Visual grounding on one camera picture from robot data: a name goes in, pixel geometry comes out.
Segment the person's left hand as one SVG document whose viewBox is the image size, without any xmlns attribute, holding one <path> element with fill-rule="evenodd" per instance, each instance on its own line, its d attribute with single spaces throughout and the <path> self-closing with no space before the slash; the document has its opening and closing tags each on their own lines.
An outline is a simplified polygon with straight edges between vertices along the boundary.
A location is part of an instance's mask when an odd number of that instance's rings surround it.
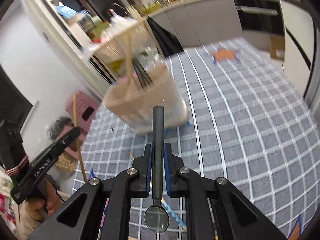
<svg viewBox="0 0 320 240">
<path fill-rule="evenodd" d="M 40 214 L 40 211 L 46 209 L 48 216 L 51 216 L 62 205 L 62 200 L 57 194 L 56 188 L 47 179 L 44 182 L 46 186 L 46 200 L 27 198 L 19 207 L 20 221 L 15 231 L 17 239 L 27 239 L 45 221 L 45 217 Z"/>
</svg>

